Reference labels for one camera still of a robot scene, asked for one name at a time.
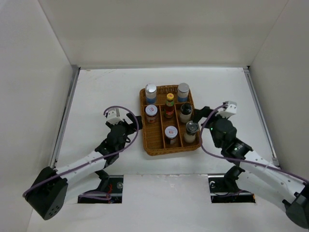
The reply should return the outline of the black knob white powder bottle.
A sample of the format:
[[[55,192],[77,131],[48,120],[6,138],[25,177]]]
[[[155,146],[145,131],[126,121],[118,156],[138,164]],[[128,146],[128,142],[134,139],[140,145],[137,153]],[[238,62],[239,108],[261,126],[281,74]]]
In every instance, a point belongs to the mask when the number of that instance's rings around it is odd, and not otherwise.
[[[190,103],[186,102],[180,107],[180,121],[182,123],[187,123],[191,120],[192,106]]]

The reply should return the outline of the dark cap salt shaker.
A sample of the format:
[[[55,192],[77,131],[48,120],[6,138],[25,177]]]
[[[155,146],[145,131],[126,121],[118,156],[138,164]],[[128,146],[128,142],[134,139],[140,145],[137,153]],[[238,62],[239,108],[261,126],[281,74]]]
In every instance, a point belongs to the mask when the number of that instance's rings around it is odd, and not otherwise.
[[[186,123],[186,132],[183,136],[186,143],[193,143],[196,139],[196,134],[199,131],[199,125],[193,121]]]

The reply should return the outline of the dark paste jar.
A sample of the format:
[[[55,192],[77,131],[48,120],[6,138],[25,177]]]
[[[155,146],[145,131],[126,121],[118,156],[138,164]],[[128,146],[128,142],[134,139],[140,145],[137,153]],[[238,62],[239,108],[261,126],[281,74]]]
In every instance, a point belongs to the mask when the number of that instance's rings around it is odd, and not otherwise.
[[[176,142],[178,136],[178,129],[175,126],[167,126],[165,128],[165,139],[169,145]]]
[[[145,108],[146,119],[148,123],[155,123],[158,109],[155,105],[147,105]]]

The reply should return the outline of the red sauce bottle yellow cap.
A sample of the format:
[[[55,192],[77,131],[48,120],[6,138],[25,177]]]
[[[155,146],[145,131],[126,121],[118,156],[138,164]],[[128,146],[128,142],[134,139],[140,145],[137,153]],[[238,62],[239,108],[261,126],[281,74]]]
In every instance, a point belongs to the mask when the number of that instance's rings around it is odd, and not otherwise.
[[[168,93],[166,97],[165,117],[172,118],[174,115],[174,110],[174,95],[172,93]]]

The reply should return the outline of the tall blue label jar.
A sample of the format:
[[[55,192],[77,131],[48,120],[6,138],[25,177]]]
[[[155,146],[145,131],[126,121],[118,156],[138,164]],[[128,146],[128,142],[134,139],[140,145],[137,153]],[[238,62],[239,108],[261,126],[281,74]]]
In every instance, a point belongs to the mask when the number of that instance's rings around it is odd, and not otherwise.
[[[189,94],[189,85],[187,83],[180,83],[177,90],[178,102],[186,102]]]

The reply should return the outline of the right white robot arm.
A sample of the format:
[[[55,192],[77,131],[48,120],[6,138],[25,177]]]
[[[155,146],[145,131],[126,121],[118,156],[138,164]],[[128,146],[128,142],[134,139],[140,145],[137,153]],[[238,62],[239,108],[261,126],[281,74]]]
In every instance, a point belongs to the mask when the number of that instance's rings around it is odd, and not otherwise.
[[[221,150],[218,158],[233,164],[225,174],[225,188],[252,192],[281,209],[297,226],[308,229],[308,180],[274,166],[238,139],[237,129],[229,120],[236,110],[234,103],[224,102],[215,109],[195,109],[193,117],[195,123],[206,119],[201,128],[210,130],[214,146]]]

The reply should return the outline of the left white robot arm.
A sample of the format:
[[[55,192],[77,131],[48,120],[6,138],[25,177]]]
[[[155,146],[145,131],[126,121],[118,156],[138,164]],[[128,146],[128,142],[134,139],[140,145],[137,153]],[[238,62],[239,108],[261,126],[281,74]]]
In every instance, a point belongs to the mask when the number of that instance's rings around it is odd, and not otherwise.
[[[121,119],[116,109],[106,113],[106,125],[110,129],[106,139],[84,158],[61,168],[43,168],[31,187],[23,193],[24,199],[43,220],[54,217],[62,208],[69,188],[92,173],[92,187],[102,193],[108,188],[108,176],[104,169],[112,165],[119,154],[133,144],[130,135],[137,136],[143,128],[142,117],[127,113],[131,123]]]

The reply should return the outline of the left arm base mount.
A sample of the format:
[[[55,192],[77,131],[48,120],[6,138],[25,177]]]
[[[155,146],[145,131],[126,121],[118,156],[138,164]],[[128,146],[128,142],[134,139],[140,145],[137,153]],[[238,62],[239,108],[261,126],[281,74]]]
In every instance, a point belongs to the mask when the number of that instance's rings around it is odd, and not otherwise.
[[[80,204],[115,204],[122,203],[124,176],[109,175],[104,170],[95,172],[100,183],[95,189],[88,190],[78,196],[77,203]]]

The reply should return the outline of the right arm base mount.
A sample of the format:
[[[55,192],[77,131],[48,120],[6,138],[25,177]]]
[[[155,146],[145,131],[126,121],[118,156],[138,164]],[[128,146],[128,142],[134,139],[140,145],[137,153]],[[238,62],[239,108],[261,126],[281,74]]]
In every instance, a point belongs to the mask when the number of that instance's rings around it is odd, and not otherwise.
[[[256,203],[255,195],[239,189],[236,180],[243,169],[233,166],[225,174],[208,175],[212,203]]]

